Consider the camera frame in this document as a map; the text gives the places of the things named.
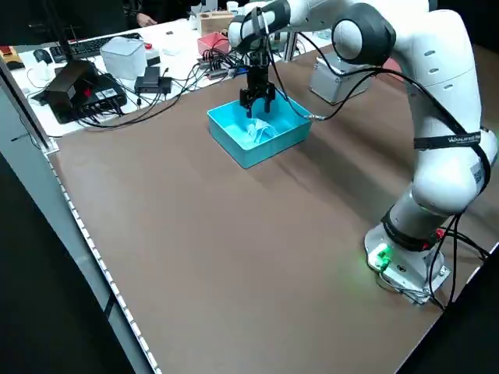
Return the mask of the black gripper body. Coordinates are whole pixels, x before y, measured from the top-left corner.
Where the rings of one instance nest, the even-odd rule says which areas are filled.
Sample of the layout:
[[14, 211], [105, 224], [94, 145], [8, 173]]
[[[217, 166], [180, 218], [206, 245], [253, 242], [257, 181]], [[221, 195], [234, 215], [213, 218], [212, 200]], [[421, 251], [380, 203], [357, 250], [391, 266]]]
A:
[[249, 66], [246, 72], [247, 87], [241, 89], [243, 96], [269, 96], [273, 84], [268, 80], [267, 66]]

